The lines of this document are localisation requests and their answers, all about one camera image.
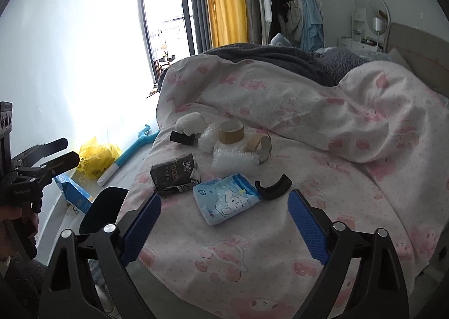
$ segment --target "beige headboard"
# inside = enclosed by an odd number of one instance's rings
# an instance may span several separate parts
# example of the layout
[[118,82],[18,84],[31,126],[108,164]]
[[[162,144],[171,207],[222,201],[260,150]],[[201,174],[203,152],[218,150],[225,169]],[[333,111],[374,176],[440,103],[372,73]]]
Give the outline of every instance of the beige headboard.
[[385,32],[384,51],[396,48],[431,89],[449,98],[449,43],[419,29],[390,23]]

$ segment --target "yellow plastic bag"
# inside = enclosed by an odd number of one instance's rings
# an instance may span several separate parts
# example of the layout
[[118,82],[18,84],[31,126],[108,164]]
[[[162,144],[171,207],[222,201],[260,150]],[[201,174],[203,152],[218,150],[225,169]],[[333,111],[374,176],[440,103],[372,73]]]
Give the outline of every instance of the yellow plastic bag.
[[84,171],[90,179],[98,179],[120,156],[122,151],[116,144],[97,144],[93,137],[79,149],[78,171]]

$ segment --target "blue gripper pad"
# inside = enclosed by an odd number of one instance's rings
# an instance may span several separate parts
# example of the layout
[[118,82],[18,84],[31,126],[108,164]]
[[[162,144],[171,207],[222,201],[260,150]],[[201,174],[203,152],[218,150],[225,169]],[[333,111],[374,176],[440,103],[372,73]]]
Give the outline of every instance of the blue gripper pad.
[[331,257],[327,250],[327,236],[296,191],[288,195],[288,211],[306,242],[311,256],[319,260],[322,265],[326,265]]
[[146,239],[161,214],[161,204],[161,197],[158,194],[153,194],[123,236],[120,261],[124,267],[138,258]]

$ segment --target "black tissue package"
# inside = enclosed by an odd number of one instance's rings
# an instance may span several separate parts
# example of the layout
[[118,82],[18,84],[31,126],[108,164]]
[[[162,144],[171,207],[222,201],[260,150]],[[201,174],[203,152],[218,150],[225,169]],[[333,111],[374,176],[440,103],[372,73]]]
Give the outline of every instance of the black tissue package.
[[150,170],[156,192],[161,195],[192,190],[200,183],[200,173],[194,156],[186,156],[153,165]]

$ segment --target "white bunny drawing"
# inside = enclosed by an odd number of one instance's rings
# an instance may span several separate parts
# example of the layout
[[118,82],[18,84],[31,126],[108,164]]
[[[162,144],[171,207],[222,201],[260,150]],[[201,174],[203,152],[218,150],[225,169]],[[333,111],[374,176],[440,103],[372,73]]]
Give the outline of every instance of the white bunny drawing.
[[223,216],[228,216],[246,207],[248,198],[242,194],[234,193],[232,190],[226,190],[224,195],[221,196],[216,204],[215,208]]

